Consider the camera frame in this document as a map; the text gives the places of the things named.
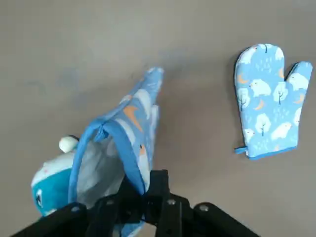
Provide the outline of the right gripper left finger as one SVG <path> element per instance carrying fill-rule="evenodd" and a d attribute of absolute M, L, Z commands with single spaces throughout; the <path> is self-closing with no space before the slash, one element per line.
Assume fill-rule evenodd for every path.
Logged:
<path fill-rule="evenodd" d="M 88 209 L 73 202 L 13 234 L 14 237 L 111 237 L 115 225 L 139 224 L 143 218 L 145 196 L 129 182 L 118 193 L 97 200 Z"/>

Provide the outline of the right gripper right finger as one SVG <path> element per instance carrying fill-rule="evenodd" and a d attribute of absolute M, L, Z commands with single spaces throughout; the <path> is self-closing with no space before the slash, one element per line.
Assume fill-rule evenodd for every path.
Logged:
<path fill-rule="evenodd" d="M 209 202 L 194 207 L 170 192 L 167 170 L 150 173 L 145 194 L 145 221 L 156 226 L 157 237 L 256 237 L 257 234 Z"/>

